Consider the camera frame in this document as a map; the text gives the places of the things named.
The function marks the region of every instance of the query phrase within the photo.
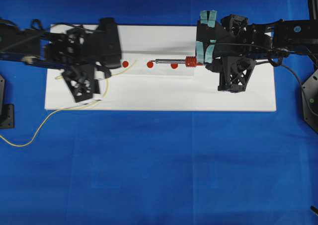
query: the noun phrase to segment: black wire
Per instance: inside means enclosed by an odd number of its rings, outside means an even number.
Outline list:
[[[241,44],[241,43],[221,43],[221,42],[215,42],[215,43],[209,43],[210,45],[238,45],[238,46],[252,46],[252,47],[256,47],[256,48],[260,48],[260,49],[264,49],[266,51],[271,51],[273,49],[264,47],[264,46],[260,46],[260,45],[254,45],[254,44]]]
[[[300,78],[297,76],[297,74],[296,74],[290,67],[288,67],[288,66],[286,66],[286,65],[284,65],[284,64],[282,64],[281,66],[284,67],[284,68],[286,68],[289,72],[291,72],[291,73],[295,76],[295,78],[296,78],[296,80],[297,80],[297,82],[298,82],[298,84],[299,84],[299,86],[300,86],[300,89],[302,90],[302,93],[303,93],[303,95],[304,95],[304,97],[305,97],[305,102],[306,102],[306,104],[307,104],[307,106],[308,106],[310,112],[311,112],[312,114],[314,114],[316,117],[318,117],[318,114],[317,114],[316,112],[314,112],[314,111],[312,110],[312,108],[310,107],[310,105],[309,105],[309,101],[308,101],[307,95],[306,95],[306,93],[305,93],[305,91],[304,91],[303,84],[302,84]]]
[[[268,61],[268,60],[266,60],[266,61],[262,61],[262,62],[256,62],[256,64],[255,64],[255,65],[262,65],[262,64],[267,64],[267,63],[269,63],[269,61]]]
[[[7,51],[7,50],[9,50],[9,49],[12,49],[12,48],[14,48],[14,47],[16,47],[16,46],[18,46],[18,45],[21,45],[21,44],[24,44],[24,43],[26,43],[26,42],[28,42],[28,41],[33,40],[33,39],[39,38],[39,37],[41,37],[46,31],[48,31],[48,30],[50,30],[50,29],[52,29],[53,27],[58,26],[58,25],[68,25],[68,26],[71,26],[71,27],[73,27],[73,28],[82,29],[82,30],[89,31],[89,32],[104,32],[104,31],[102,31],[102,30],[90,30],[90,29],[82,28],[82,27],[80,27],[80,26],[76,26],[76,25],[68,24],[68,23],[64,23],[64,22],[55,23],[55,24],[53,24],[53,25],[50,26],[50,27],[47,27],[47,28],[45,28],[45,29],[43,29],[43,30],[39,30],[39,31],[40,31],[39,34],[33,35],[33,36],[29,37],[29,38],[26,38],[26,39],[24,39],[24,40],[15,42],[15,43],[13,43],[13,44],[11,44],[11,45],[8,45],[8,46],[6,46],[6,47],[0,49],[0,53],[4,53],[5,51]]]
[[[86,29],[86,28],[80,27],[80,26],[78,26],[78,25],[73,25],[73,24],[69,24],[69,23],[65,23],[65,22],[54,23],[53,25],[54,25],[54,26],[56,26],[56,25],[68,25],[68,26],[71,26],[71,27],[73,27],[73,28],[85,30],[85,31],[88,31],[88,32],[100,32],[100,33],[105,33],[105,31],[102,31],[102,30],[90,30],[90,29]]]

